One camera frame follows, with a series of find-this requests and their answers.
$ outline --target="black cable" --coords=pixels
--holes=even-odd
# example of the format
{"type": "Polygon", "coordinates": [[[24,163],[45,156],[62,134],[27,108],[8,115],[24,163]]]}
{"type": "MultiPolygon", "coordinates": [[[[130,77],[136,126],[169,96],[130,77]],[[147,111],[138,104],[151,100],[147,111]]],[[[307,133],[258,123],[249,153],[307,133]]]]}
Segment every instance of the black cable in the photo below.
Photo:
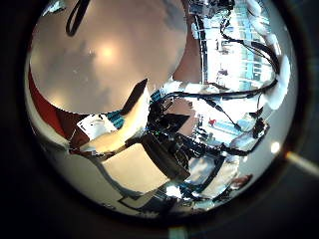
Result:
{"type": "Polygon", "coordinates": [[[69,37],[73,37],[77,33],[84,15],[86,14],[89,3],[90,0],[79,0],[74,6],[66,25],[66,33],[69,37]],[[71,26],[71,21],[73,20],[76,12],[77,15],[74,19],[73,25],[71,26]]]}

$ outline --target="fisheye lens view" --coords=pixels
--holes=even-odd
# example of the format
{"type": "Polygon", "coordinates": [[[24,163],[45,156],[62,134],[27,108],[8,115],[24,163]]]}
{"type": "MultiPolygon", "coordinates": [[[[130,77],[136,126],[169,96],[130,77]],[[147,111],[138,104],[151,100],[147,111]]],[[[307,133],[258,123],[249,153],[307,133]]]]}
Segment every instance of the fisheye lens view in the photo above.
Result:
{"type": "Polygon", "coordinates": [[[52,0],[24,94],[48,161],[101,210],[185,218],[269,168],[296,110],[297,61],[268,0],[52,0]]]}

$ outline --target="cable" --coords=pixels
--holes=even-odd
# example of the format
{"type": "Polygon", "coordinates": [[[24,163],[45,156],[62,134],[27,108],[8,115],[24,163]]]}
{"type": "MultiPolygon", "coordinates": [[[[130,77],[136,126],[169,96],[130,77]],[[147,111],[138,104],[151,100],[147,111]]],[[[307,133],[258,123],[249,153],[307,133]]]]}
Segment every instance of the cable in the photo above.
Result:
{"type": "Polygon", "coordinates": [[[80,27],[80,24],[84,18],[84,15],[86,14],[89,3],[90,0],[79,0],[73,8],[66,25],[66,33],[69,37],[73,37],[77,33],[78,28],[80,27]],[[71,21],[76,12],[77,15],[75,17],[73,25],[71,26],[71,21]]]}

